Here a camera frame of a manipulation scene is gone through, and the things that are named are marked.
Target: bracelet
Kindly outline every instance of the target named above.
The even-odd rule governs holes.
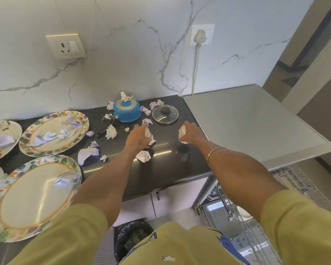
[[[208,155],[208,157],[207,157],[207,164],[208,164],[208,165],[210,165],[210,164],[209,164],[209,160],[210,160],[210,156],[211,156],[211,154],[214,153],[216,150],[219,150],[219,149],[226,149],[226,148],[225,148],[225,147],[218,147],[218,148],[213,149],[213,150],[209,153],[209,155]]]

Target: glass lid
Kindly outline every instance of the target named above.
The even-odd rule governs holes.
[[[161,124],[170,124],[178,119],[179,112],[170,105],[157,106],[152,111],[153,119]]]

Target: white power cord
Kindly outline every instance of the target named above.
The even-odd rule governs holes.
[[[191,94],[194,94],[195,91],[195,81],[196,81],[196,75],[197,75],[197,69],[199,66],[199,54],[200,54],[200,48],[201,44],[203,44],[207,40],[206,34],[204,30],[199,30],[197,32],[197,35],[195,36],[194,41],[197,43],[197,48],[196,48],[196,58],[195,58],[195,70],[194,70],[194,78],[192,81],[192,89],[191,89]]]

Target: hand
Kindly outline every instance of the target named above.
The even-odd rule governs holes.
[[[208,140],[201,131],[201,128],[199,128],[195,123],[189,123],[188,121],[185,121],[184,125],[185,135],[180,138],[181,141],[196,144],[196,142],[199,140]]]
[[[146,125],[135,125],[134,129],[128,135],[125,148],[128,152],[132,153],[135,157],[140,151],[148,146],[151,138],[145,137]]]

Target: black garbage bag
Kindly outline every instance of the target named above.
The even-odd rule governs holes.
[[[153,228],[144,219],[137,219],[115,227],[114,256],[119,263],[140,241],[150,236]]]

